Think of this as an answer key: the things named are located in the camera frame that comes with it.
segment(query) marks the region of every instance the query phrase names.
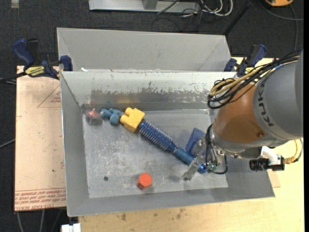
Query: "orange object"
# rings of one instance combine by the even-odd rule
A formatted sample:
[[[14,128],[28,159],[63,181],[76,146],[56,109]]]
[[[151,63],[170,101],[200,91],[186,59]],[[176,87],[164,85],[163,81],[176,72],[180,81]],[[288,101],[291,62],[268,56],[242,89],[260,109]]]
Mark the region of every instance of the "orange object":
[[[148,173],[143,173],[139,176],[138,188],[144,190],[151,186],[153,178]]]

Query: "yellow block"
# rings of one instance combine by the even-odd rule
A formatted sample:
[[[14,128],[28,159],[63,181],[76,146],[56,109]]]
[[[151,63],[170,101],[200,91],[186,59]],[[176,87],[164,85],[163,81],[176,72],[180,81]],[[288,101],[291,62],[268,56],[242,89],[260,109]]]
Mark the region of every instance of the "yellow block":
[[[145,113],[137,108],[128,107],[125,114],[120,117],[120,123],[125,126],[129,131],[135,132],[143,120]]]

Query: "cable bundle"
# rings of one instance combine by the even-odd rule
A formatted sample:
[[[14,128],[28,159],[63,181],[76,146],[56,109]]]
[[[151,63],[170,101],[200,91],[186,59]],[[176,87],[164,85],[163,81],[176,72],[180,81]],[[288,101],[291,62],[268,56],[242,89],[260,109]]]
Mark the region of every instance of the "cable bundle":
[[[299,54],[300,51],[295,51],[280,59],[275,59],[269,64],[253,67],[246,75],[242,76],[241,78],[228,78],[216,81],[208,94],[208,107],[211,109],[217,109],[228,103],[235,102],[246,92],[248,92],[248,90],[254,87],[254,85],[252,85],[249,89],[246,89],[240,93],[238,98],[233,99],[234,96],[238,92],[241,92],[245,86],[250,83],[257,83],[262,77],[283,65],[296,62],[298,60]]]

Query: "cardboard sheet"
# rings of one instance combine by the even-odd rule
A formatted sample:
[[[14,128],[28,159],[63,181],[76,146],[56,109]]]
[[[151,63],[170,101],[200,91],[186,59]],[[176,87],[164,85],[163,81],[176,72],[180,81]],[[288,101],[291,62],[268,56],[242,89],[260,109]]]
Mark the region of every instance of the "cardboard sheet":
[[[64,207],[60,82],[23,76],[16,92],[14,210]]]

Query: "yellow clamp label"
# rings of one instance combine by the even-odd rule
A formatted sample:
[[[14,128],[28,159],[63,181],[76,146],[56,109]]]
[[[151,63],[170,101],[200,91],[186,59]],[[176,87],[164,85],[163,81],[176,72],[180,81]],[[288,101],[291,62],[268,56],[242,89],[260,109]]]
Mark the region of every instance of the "yellow clamp label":
[[[31,76],[36,76],[39,74],[43,74],[45,70],[44,66],[31,66],[25,70],[26,74]]]

